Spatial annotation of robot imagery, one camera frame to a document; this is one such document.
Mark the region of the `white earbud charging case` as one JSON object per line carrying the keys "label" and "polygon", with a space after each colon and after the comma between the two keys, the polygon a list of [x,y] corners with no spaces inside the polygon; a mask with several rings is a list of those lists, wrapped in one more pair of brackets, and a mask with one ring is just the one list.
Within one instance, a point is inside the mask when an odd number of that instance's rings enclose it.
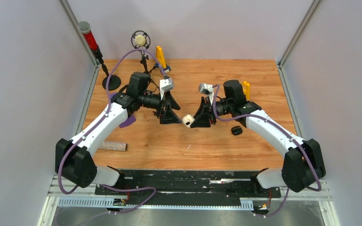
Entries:
{"label": "white earbud charging case", "polygon": [[195,118],[190,114],[187,114],[182,118],[182,123],[188,128],[191,128],[191,125],[194,121]]}

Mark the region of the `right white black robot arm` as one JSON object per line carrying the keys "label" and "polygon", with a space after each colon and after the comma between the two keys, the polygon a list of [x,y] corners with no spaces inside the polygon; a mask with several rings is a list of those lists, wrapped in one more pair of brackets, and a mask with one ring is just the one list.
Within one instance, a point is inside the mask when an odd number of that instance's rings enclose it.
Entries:
{"label": "right white black robot arm", "polygon": [[304,139],[274,121],[258,104],[248,100],[247,82],[229,80],[223,84],[224,98],[218,98],[219,85],[201,83],[199,109],[186,115],[182,122],[188,128],[209,128],[217,121],[237,121],[272,145],[283,157],[279,169],[265,168],[251,177],[250,190],[263,196],[273,187],[286,187],[298,193],[304,189],[319,192],[320,179],[326,175],[321,146],[315,139]]}

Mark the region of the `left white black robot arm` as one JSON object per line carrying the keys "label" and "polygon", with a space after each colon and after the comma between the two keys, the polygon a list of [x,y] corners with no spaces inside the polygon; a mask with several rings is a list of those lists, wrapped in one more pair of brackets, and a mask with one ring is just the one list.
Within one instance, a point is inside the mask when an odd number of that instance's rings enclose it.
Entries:
{"label": "left white black robot arm", "polygon": [[56,144],[55,172],[76,186],[85,188],[91,184],[107,185],[113,194],[125,190],[125,181],[119,171],[112,167],[97,166],[93,160],[95,152],[106,138],[126,122],[141,107],[154,110],[160,124],[180,124],[175,114],[180,106],[170,91],[174,88],[172,78],[165,76],[159,82],[159,93],[148,90],[150,76],[135,72],[129,83],[117,93],[109,95],[103,112],[83,131],[71,139],[60,139]]}

